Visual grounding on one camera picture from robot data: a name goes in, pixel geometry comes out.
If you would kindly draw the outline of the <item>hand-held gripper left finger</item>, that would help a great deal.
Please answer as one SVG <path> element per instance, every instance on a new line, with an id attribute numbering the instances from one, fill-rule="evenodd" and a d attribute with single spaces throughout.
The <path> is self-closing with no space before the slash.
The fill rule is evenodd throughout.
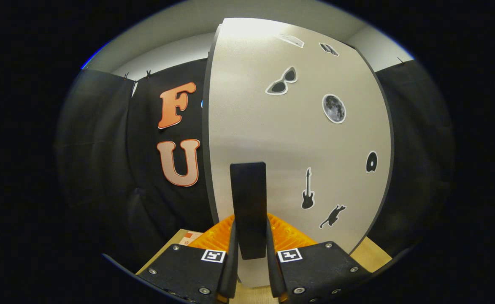
<path id="1" fill-rule="evenodd" d="M 236 294 L 238 255 L 231 215 L 188 245 L 169 244 L 137 277 L 181 302 L 228 304 Z"/>

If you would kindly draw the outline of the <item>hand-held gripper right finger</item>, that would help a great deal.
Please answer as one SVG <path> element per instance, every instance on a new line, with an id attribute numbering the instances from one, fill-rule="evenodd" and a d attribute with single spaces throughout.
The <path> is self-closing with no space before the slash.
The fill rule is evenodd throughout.
<path id="1" fill-rule="evenodd" d="M 330 304 L 372 277 L 335 242 L 307 245 L 298 229 L 271 214 L 266 237 L 270 290 L 281 304 Z"/>

